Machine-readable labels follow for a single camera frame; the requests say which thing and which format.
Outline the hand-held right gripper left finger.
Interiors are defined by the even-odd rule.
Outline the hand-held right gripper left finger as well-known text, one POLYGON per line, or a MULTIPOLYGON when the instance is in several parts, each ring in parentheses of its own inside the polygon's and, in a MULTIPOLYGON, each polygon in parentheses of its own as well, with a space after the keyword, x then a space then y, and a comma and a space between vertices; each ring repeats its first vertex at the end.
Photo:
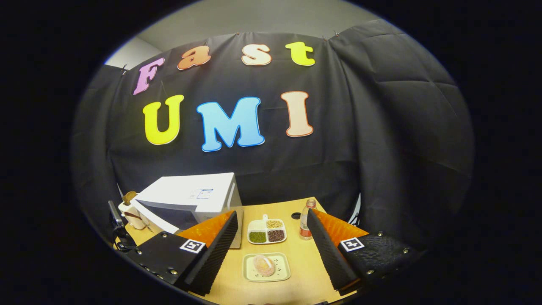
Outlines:
POLYGON ((203 297, 238 232, 237 214, 222 213, 179 234, 160 232, 125 254, 162 281, 203 297))

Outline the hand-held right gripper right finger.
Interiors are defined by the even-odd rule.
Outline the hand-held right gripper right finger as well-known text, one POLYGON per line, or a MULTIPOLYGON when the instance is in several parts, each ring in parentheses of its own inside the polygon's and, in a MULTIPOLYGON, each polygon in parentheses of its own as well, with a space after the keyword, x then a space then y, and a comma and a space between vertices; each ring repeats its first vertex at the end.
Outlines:
POLYGON ((333 289, 341 295, 381 286, 423 254, 382 231, 371 234, 314 209, 307 213, 307 226, 333 289))

